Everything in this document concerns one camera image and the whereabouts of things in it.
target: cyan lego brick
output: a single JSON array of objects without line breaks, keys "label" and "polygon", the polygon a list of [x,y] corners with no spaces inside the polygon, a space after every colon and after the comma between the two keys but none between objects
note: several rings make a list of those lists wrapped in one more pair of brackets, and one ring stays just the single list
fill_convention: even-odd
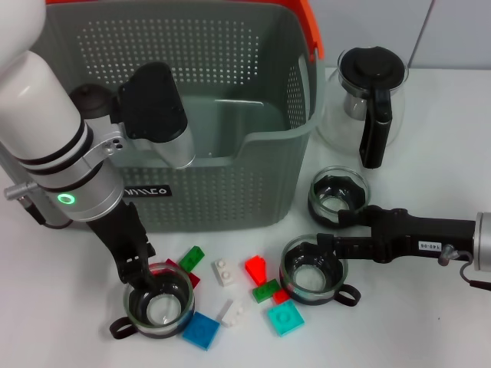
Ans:
[{"label": "cyan lego brick", "polygon": [[279,336],[284,336],[305,323],[293,301],[286,301],[268,310],[268,317]]}]

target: lego brick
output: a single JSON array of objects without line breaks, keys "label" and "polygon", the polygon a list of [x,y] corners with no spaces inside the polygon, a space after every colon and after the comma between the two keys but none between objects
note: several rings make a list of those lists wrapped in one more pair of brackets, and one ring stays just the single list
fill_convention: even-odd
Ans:
[{"label": "lego brick", "polygon": [[196,267],[196,265],[203,259],[205,254],[201,250],[200,247],[194,246],[191,248],[190,251],[187,252],[187,255],[184,256],[183,259],[181,259],[181,262],[179,262],[179,266],[186,271],[186,272],[191,272],[193,268]]},{"label": "lego brick", "polygon": [[196,312],[184,330],[183,339],[204,350],[208,350],[219,327],[220,324],[215,320]]},{"label": "lego brick", "polygon": [[268,310],[268,317],[279,336],[285,336],[305,323],[293,301],[286,301]]},{"label": "lego brick", "polygon": [[[183,269],[176,262],[173,262],[170,258],[168,258],[167,261],[165,261],[164,263],[167,263],[170,266],[178,267],[181,270]],[[193,286],[193,289],[194,289],[197,286],[197,284],[199,283],[200,278],[198,278],[195,274],[193,274],[191,272],[187,272],[187,275],[189,276],[189,280],[191,281],[191,285]]]},{"label": "lego brick", "polygon": [[216,260],[214,266],[222,286],[228,286],[235,282],[232,272],[232,265],[230,265],[225,259],[220,258],[219,260]]},{"label": "lego brick", "polygon": [[285,291],[285,289],[276,291],[273,294],[273,300],[275,301],[276,304],[281,304],[287,301],[288,299],[290,299],[290,297],[288,296],[288,293]]},{"label": "lego brick", "polygon": [[266,283],[266,261],[258,255],[245,263],[245,270],[251,275],[255,284],[261,286]]},{"label": "lego brick", "polygon": [[248,306],[243,301],[233,301],[227,312],[223,315],[222,325],[232,327],[240,324],[247,310]]},{"label": "lego brick", "polygon": [[275,278],[273,278],[271,281],[268,281],[264,285],[254,289],[252,291],[252,295],[254,295],[255,301],[261,303],[262,301],[265,301],[266,299],[272,297],[273,294],[280,289],[281,288],[279,287],[278,282]]}]

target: green lego brick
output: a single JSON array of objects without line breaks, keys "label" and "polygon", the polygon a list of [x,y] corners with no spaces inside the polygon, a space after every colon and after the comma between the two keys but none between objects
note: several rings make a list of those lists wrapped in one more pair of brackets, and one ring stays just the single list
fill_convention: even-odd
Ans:
[{"label": "green lego brick", "polygon": [[252,295],[254,295],[255,301],[261,303],[266,299],[269,299],[273,296],[276,291],[281,290],[276,279],[272,279],[271,281],[266,282],[264,285],[257,287],[252,291]]},{"label": "green lego brick", "polygon": [[196,265],[203,259],[205,254],[201,250],[200,247],[194,246],[191,248],[190,251],[187,252],[187,255],[184,256],[183,259],[181,259],[181,262],[179,262],[179,266],[186,271],[186,272],[191,272],[193,268],[196,267]]}]

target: white lego brick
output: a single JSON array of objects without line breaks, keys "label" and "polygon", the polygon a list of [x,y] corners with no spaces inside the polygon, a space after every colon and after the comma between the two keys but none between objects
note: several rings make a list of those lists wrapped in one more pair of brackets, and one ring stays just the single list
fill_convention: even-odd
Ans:
[{"label": "white lego brick", "polygon": [[243,301],[233,301],[227,312],[223,315],[222,325],[225,327],[233,327],[240,324],[247,310],[247,303]]},{"label": "white lego brick", "polygon": [[228,286],[235,282],[232,266],[229,265],[225,259],[220,258],[219,260],[215,261],[214,265],[222,286]]}]

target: gray plastic basket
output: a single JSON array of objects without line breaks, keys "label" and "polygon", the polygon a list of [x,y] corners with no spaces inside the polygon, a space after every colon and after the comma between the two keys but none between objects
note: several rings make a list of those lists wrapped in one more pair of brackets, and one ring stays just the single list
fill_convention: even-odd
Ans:
[{"label": "gray plastic basket", "polygon": [[147,230],[248,228],[287,214],[325,83],[292,11],[248,2],[50,5],[32,50],[67,92],[84,83],[116,90],[149,61],[172,67],[193,165],[171,169],[135,149],[114,159],[127,186],[171,188],[172,196],[127,199]]}]

